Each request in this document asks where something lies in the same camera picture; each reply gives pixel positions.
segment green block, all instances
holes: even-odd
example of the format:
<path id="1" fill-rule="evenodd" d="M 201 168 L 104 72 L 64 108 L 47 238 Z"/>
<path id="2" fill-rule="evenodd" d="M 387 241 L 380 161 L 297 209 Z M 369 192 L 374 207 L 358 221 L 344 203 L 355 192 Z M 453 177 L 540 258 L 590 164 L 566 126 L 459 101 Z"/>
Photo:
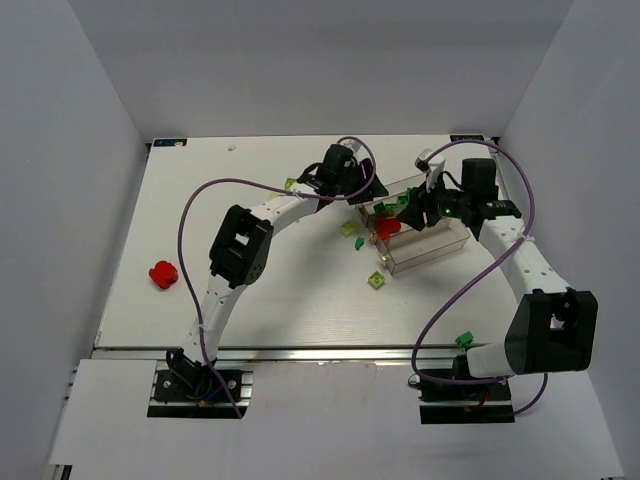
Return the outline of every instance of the green block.
<path id="1" fill-rule="evenodd" d="M 468 347 L 473 343 L 473 334 L 471 332 L 464 332 L 458 338 L 456 338 L 456 345 L 459 347 Z"/>
<path id="2" fill-rule="evenodd" d="M 350 237 L 354 233 L 358 231 L 358 224 L 353 220 L 349 220 L 348 222 L 344 222 L 340 226 L 340 232 L 344 237 Z"/>
<path id="3" fill-rule="evenodd" d="M 373 272 L 367 281 L 369 282 L 369 285 L 377 290 L 384 283 L 384 275 L 380 272 Z"/>
<path id="4" fill-rule="evenodd" d="M 287 178 L 287 181 L 284 182 L 284 189 L 289 190 L 293 186 L 293 184 L 296 182 L 297 180 L 295 178 L 291 178 L 291 177 Z"/>

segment green object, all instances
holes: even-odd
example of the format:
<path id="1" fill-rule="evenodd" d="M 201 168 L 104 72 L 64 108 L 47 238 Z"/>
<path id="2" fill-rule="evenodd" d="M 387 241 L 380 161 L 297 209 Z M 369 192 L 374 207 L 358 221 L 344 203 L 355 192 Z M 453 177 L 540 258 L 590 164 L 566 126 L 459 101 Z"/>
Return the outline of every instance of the green object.
<path id="1" fill-rule="evenodd" d="M 471 332 L 464 332 L 458 338 L 456 338 L 456 345 L 459 347 L 468 347 L 473 343 L 473 334 Z"/>
<path id="2" fill-rule="evenodd" d="M 344 237 L 350 237 L 351 235 L 353 235 L 357 231 L 358 231 L 358 224 L 356 222 L 354 222 L 353 220 L 349 220 L 348 222 L 344 222 L 340 226 L 340 232 L 342 232 L 342 235 Z"/>
<path id="3" fill-rule="evenodd" d="M 380 272 L 373 272 L 367 281 L 369 282 L 369 285 L 377 290 L 384 283 L 384 275 Z"/>
<path id="4" fill-rule="evenodd" d="M 287 181 L 284 182 L 284 189 L 289 190 L 293 186 L 293 184 L 296 183 L 296 181 L 297 180 L 295 178 L 287 178 Z"/>

